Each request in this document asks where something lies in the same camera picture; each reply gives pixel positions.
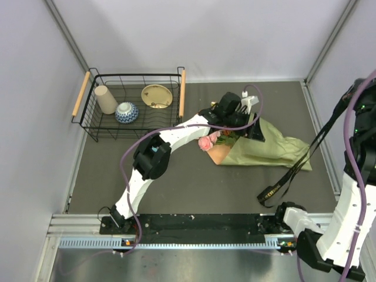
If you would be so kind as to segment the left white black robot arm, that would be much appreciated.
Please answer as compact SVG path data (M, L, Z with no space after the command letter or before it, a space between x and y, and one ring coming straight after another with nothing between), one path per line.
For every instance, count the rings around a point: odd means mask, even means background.
M240 135L248 133L258 123L258 116L250 120L251 109L262 103L262 96L250 96L247 91L242 97L227 92L219 103L203 109L188 121L175 127L154 130L141 137L126 151L135 149L131 176L127 177L123 167L121 172L125 180L125 191L110 209L113 226L121 233L132 229L137 207L151 183L161 177L169 166L170 155L192 140L208 137L211 129L231 130Z

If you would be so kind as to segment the black gold-lettered ribbon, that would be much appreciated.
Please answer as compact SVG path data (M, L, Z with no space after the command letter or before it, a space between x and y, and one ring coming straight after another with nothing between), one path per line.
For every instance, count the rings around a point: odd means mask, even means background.
M295 162L295 164L287 171L287 173L274 185L268 186L265 188L258 196L258 202L268 209L274 207L276 203L272 205L268 205L267 201L269 201L273 196L275 196L284 186L286 186L285 191L280 195L280 199L282 199L290 189L291 183L296 177L296 175L302 170L303 166L308 163L311 156L315 153L315 151L319 148L320 144L323 142L325 137L328 135L329 131L337 121L337 119L342 115L342 113L347 109L350 100L355 94L356 90L347 90L345 94L342 95L338 103L336 104L333 114L331 115L328 122L321 128L321 130L317 133L314 140L311 142L305 153Z

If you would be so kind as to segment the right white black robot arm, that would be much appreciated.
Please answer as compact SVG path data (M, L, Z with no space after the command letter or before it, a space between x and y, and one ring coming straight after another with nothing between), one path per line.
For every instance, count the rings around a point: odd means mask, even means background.
M299 205L278 206L274 225L292 231L296 252L311 268L340 273L340 281L363 281L360 253L375 219L375 73L357 79L338 102L334 115L345 113L345 167L340 198L323 230Z

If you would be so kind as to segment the pink flower bunch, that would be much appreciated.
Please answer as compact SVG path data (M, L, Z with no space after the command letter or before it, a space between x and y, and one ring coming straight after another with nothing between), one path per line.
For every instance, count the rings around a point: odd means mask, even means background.
M214 145L226 145L233 147L238 139L239 136L236 135L234 131L219 130L207 136L198 138L198 145L202 151L207 152L212 149Z

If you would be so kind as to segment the green orange wrapping paper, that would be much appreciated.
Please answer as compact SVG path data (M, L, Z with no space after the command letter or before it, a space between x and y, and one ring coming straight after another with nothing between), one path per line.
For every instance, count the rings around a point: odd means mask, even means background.
M265 141L240 137L230 147L214 145L207 151L216 165L224 166L285 166L294 164L308 151L308 144L283 134L270 122L260 118Z

